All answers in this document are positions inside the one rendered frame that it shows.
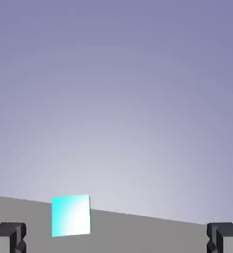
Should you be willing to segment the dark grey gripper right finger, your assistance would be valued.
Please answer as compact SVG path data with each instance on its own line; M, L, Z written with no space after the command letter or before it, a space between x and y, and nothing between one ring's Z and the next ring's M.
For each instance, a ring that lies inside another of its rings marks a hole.
M233 222L208 223L206 253L233 253Z

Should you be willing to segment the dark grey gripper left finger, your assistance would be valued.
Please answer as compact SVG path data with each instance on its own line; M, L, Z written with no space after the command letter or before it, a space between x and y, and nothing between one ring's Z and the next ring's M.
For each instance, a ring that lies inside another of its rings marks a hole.
M27 253L27 226L21 222L0 222L0 253Z

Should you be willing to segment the small cyan cube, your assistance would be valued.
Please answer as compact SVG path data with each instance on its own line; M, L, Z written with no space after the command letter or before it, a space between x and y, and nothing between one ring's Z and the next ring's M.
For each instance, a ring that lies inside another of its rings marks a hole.
M91 233L89 195L54 197L51 214L52 237Z

